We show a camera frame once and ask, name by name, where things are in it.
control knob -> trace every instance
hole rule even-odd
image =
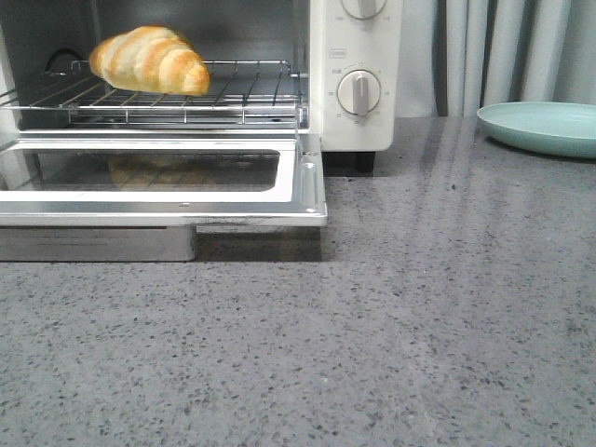
[[[352,115],[366,116],[381,98],[381,84],[371,72],[347,74],[337,89],[337,100]]]
[[[345,12],[354,19],[367,20],[376,16],[385,6],[386,0],[342,0]]]

plate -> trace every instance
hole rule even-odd
[[[520,149],[552,156],[596,158],[596,105],[504,102],[478,112],[483,130]]]

wire rack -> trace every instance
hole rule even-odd
[[[287,61],[206,61],[211,74],[205,96],[147,93],[113,88],[90,73],[86,61],[68,73],[44,73],[0,94],[0,108],[68,115],[81,126],[303,126],[307,76]]]

gray curtain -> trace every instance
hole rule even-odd
[[[596,0],[404,0],[397,116],[596,104]]]

countertop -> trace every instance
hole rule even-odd
[[[596,164],[396,135],[320,231],[0,264],[0,444],[594,445]]]

